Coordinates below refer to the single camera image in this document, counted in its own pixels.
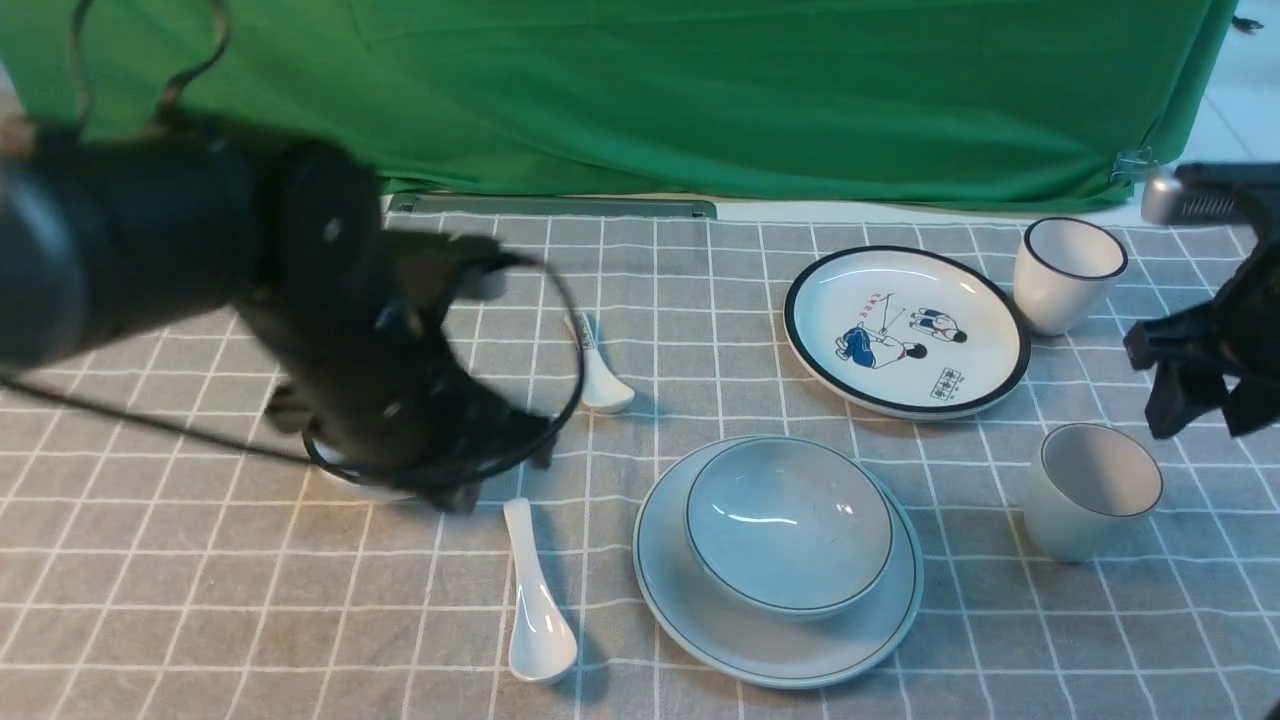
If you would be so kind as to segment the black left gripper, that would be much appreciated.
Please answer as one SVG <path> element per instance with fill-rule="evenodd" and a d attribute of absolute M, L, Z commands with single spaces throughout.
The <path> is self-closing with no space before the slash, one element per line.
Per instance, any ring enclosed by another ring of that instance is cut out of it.
<path fill-rule="evenodd" d="M 308 459 L 358 486 L 468 514 L 479 486 L 550 466 L 556 419 L 474 378 L 444 331 L 458 299 L 534 259 L 489 234 L 388 229 L 378 181 L 310 141 L 268 167 L 261 275 L 236 310 L 285 380 L 265 419 Z"/>

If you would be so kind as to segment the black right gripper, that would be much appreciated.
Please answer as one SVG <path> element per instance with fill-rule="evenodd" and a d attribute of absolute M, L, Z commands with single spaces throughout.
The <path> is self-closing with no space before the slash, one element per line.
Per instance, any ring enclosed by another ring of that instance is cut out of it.
<path fill-rule="evenodd" d="M 1262 240 L 1210 301 L 1125 334 L 1132 368 L 1155 370 L 1146 424 L 1156 439 L 1212 411 L 1235 438 L 1277 423 L 1277 240 Z"/>

